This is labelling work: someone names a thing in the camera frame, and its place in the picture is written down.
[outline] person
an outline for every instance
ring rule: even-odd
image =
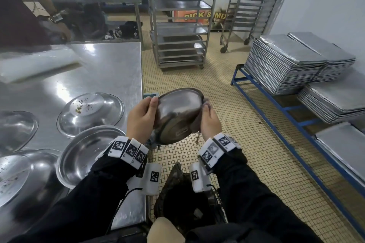
[[[38,1],[50,16],[58,13],[51,0]],[[37,17],[22,0],[0,0],[0,4],[0,47],[52,44]],[[69,41],[71,32],[66,24],[55,25]]]
[[[126,133],[129,139],[147,141],[153,130],[157,105],[158,98],[149,97],[130,111]],[[214,109],[204,105],[201,120],[204,140],[221,132],[221,122]],[[248,243],[322,242],[259,180],[240,149],[229,153],[232,155],[224,154],[213,167],[229,223],[197,228],[183,238],[169,220],[157,218],[147,235],[148,243],[240,242],[242,238]],[[43,219],[10,242],[76,243],[103,236],[119,201],[125,197],[126,181],[136,172],[130,164],[104,154],[75,189],[58,201]]]

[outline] blue metal frame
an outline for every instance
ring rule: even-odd
[[[289,144],[289,142],[281,135],[281,133],[276,129],[276,127],[271,123],[271,121],[265,116],[264,112],[262,112],[256,103],[244,92],[244,90],[237,84],[237,82],[241,81],[250,81],[254,84],[274,105],[278,108],[289,120],[290,122],[305,136],[309,142],[317,148],[317,150],[326,158],[326,160],[331,163],[335,169],[340,172],[340,174],[365,198],[365,188],[359,184],[352,176],[350,176],[342,167],[338,165],[338,163],[331,158],[318,144],[315,139],[303,128],[304,126],[311,125],[317,123],[321,120],[318,118],[312,119],[309,121],[297,122],[289,113],[290,110],[296,110],[299,108],[303,108],[303,105],[300,106],[292,106],[292,107],[282,107],[276,100],[267,93],[255,80],[254,78],[246,73],[243,70],[244,64],[239,64],[234,71],[231,85],[234,85],[238,90],[244,95],[244,97],[250,102],[250,104],[256,109],[256,111],[261,115],[261,117],[266,121],[269,127],[273,130],[273,132],[281,139],[281,141],[285,144],[285,146],[289,149],[289,151],[294,155],[294,157],[300,162],[300,164],[304,167],[304,169],[309,173],[309,175],[317,182],[320,188],[327,194],[327,196],[332,200],[332,202],[336,205],[336,207],[342,212],[342,214],[347,218],[350,224],[355,228],[355,230],[361,235],[363,239],[365,239],[365,230],[361,227],[361,225],[356,221],[356,219],[349,213],[349,211],[344,207],[339,199],[329,190],[322,180],[313,172],[312,168],[299,156],[295,148]],[[240,71],[245,77],[236,78],[237,71]]]

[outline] wheel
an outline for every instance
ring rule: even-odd
[[[221,48],[221,53],[222,53],[222,54],[226,53],[227,48],[228,48],[228,45],[223,46],[223,47]]]
[[[250,37],[248,37],[244,40],[244,45],[248,45],[249,43],[250,43]]]

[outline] caster wheel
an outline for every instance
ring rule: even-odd
[[[227,45],[226,45],[226,46],[223,46],[223,47],[221,48],[221,53],[222,53],[222,54],[226,53],[227,48],[228,48],[228,46],[227,46]]]

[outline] black sleeve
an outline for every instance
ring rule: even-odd
[[[247,165],[240,149],[221,157],[213,167],[229,222],[256,224],[283,243],[322,243]]]
[[[103,156],[44,218],[10,243],[77,243],[103,236],[128,190],[126,181],[136,173],[121,159]]]

